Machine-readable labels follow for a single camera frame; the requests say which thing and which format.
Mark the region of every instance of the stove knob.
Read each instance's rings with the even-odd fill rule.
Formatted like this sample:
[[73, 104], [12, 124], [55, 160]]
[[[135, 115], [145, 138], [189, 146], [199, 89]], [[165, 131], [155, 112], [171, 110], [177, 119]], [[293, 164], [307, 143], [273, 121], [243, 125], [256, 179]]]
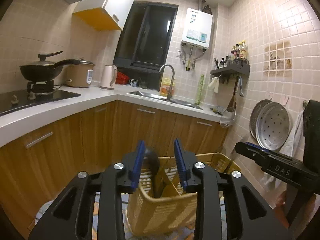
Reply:
[[16, 95], [12, 96], [11, 104], [17, 105], [19, 103], [19, 99]]
[[28, 99], [29, 100], [35, 100], [36, 99], [36, 94], [34, 92], [30, 92]]

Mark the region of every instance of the black glass cooktop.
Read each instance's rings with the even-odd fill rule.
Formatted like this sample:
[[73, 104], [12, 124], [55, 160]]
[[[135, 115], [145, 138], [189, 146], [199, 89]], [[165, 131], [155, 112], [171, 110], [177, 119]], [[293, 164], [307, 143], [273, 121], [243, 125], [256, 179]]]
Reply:
[[27, 107], [44, 103], [79, 97], [81, 94], [55, 89], [50, 95], [29, 95], [27, 90], [19, 90], [0, 94], [0, 116], [9, 114]]

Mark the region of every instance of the white countertop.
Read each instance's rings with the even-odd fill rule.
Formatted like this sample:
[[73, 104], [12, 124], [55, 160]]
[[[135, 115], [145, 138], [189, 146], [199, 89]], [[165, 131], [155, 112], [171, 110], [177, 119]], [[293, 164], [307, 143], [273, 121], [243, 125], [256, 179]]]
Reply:
[[95, 86], [90, 86], [89, 88], [63, 86], [60, 89], [79, 93], [81, 96], [32, 106], [0, 116], [0, 147], [44, 125], [115, 100], [149, 106], [214, 122], [219, 122], [221, 118], [210, 110], [210, 106], [208, 105], [201, 104], [200, 107], [203, 110], [199, 110], [188, 106], [127, 94], [133, 91], [159, 94], [159, 92], [138, 87], [116, 85], [115, 90], [105, 90]]

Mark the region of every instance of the gas stove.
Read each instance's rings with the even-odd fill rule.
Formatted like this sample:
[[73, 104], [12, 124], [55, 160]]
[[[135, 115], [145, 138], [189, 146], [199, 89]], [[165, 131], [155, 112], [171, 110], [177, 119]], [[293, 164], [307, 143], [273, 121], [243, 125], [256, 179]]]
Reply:
[[79, 97], [81, 95], [54, 89], [53, 83], [29, 83], [26, 90], [0, 94], [0, 116], [25, 109], [27, 107], [37, 106], [67, 98]]

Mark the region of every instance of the exhaust pipe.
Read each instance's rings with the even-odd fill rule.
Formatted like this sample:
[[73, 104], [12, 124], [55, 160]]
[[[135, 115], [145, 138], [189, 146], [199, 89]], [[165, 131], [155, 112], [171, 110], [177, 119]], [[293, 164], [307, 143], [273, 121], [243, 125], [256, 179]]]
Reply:
[[203, 4], [205, 0], [197, 0], [198, 1], [198, 11], [202, 12]]

